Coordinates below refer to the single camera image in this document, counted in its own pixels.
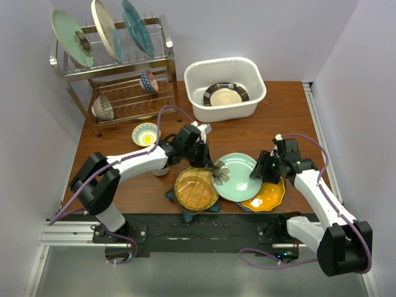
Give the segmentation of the black striped rim plate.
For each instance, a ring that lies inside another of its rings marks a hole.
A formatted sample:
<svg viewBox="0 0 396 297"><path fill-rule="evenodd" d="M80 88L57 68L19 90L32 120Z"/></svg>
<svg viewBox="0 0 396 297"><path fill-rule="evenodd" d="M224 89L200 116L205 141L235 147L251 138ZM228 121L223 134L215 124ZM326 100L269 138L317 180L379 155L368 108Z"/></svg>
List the black striped rim plate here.
<svg viewBox="0 0 396 297"><path fill-rule="evenodd" d="M203 95L204 106L232 105L249 101L249 95L242 86L231 82L211 85Z"/></svg>

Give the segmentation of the mint green flower plate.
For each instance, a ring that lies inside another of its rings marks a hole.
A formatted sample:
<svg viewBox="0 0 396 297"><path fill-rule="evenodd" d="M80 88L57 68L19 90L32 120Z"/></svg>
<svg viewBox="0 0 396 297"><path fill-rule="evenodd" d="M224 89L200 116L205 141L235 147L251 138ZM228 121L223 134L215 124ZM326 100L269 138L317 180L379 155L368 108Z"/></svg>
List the mint green flower plate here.
<svg viewBox="0 0 396 297"><path fill-rule="evenodd" d="M215 162L212 183L218 194L232 202L253 198L262 187L261 179L250 178L257 162L243 153L229 153Z"/></svg>

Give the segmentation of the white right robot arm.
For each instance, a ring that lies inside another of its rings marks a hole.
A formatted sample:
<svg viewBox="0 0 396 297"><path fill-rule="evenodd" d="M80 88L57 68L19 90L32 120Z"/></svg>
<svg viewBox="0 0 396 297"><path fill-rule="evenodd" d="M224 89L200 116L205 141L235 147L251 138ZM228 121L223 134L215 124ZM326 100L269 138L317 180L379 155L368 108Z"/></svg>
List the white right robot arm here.
<svg viewBox="0 0 396 297"><path fill-rule="evenodd" d="M250 177L275 184L287 179L308 201L320 225L302 213L279 216L275 234L279 241L293 239L316 253L322 271L329 277L346 273L368 273L372 267L372 228L359 221L336 198L324 182L325 169L318 169L310 158L303 158L298 134L278 134L274 148L261 151Z"/></svg>

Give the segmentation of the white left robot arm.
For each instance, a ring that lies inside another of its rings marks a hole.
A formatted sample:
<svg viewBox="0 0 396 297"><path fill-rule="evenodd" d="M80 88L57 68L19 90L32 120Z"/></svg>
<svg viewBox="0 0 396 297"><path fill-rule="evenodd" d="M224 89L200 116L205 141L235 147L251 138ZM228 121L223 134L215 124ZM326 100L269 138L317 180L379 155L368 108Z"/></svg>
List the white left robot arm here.
<svg viewBox="0 0 396 297"><path fill-rule="evenodd" d="M177 134L135 152L109 157L93 153L72 179L70 189L88 213L107 228L107 237L121 243L128 236L128 227L113 203L119 184L149 171L165 174L182 160L194 168L213 168L207 143L211 130L210 124L193 122Z"/></svg>

